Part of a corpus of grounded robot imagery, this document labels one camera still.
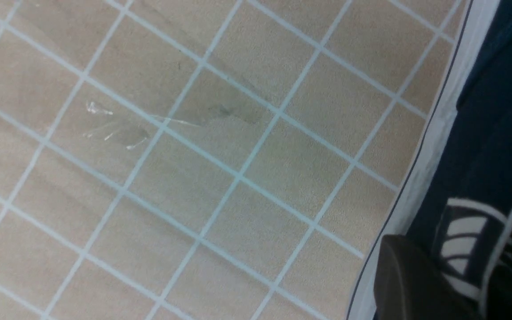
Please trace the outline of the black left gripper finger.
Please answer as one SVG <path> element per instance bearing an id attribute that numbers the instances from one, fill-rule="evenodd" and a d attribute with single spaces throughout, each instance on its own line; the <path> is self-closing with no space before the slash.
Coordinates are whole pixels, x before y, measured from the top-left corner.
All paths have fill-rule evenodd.
<path id="1" fill-rule="evenodd" d="M 477 320 L 432 261 L 402 235 L 384 235 L 374 280 L 379 320 Z"/>

